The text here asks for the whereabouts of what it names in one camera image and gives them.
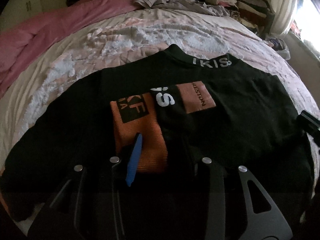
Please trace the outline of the pink floral bedspread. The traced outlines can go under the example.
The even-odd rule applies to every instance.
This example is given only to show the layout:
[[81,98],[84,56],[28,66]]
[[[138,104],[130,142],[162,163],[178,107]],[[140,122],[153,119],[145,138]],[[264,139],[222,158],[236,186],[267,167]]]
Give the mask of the pink floral bedspread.
[[172,9],[137,10],[69,35],[21,72],[1,98],[1,161],[48,104],[75,81],[171,44],[205,60],[228,53],[276,75],[297,111],[319,117],[317,103],[289,64],[236,20]]

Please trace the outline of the pink duvet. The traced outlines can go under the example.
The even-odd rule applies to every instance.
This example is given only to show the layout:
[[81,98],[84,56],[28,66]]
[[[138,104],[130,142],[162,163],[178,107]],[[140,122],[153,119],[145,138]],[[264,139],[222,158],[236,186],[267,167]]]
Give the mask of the pink duvet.
[[41,13],[1,35],[1,95],[31,63],[56,42],[80,29],[139,9],[134,0],[79,0]]

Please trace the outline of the lilac crumpled garment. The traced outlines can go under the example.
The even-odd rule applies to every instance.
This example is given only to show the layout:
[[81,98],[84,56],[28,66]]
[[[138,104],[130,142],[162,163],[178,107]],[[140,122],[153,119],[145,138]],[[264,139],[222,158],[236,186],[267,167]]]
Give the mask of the lilac crumpled garment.
[[133,3],[145,9],[184,10],[217,17],[230,15],[229,11],[221,5],[207,5],[196,0],[134,0]]

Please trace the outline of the stack of folded clothes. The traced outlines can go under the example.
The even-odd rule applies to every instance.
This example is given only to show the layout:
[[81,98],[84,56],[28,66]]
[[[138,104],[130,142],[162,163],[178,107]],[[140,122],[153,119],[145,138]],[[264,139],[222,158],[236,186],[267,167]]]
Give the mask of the stack of folded clothes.
[[274,12],[267,0],[205,0],[210,5],[220,5],[229,11],[231,18],[258,36],[271,29]]

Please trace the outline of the white wardrobe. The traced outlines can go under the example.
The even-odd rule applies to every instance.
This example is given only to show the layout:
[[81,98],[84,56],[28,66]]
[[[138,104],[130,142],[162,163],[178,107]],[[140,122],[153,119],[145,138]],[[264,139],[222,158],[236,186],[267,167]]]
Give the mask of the white wardrobe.
[[40,0],[9,0],[1,13],[1,33],[41,12]]

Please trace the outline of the plastic bag with clothes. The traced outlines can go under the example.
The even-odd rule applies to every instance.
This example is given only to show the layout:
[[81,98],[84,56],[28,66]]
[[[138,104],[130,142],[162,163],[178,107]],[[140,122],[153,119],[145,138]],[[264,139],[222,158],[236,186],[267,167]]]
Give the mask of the plastic bag with clothes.
[[266,40],[273,44],[273,50],[275,50],[284,60],[287,61],[291,59],[289,48],[284,40],[273,36],[267,36]]

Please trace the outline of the cream curtain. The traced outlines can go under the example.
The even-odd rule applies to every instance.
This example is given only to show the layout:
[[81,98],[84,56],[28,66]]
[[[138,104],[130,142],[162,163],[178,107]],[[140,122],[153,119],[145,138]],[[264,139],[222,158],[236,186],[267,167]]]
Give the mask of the cream curtain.
[[274,13],[270,33],[284,37],[289,32],[297,10],[298,0],[267,0]]

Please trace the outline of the black sweater with orange cuffs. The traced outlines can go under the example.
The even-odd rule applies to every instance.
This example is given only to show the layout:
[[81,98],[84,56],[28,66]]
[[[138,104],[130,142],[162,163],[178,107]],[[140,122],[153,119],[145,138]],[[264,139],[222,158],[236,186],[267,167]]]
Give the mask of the black sweater with orange cuffs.
[[279,77],[231,54],[201,60],[176,45],[105,68],[52,101],[10,151],[1,192],[22,221],[63,187],[76,165],[92,165],[143,136],[138,171],[172,168],[186,187],[195,160],[247,166],[291,224],[311,199],[307,135]]

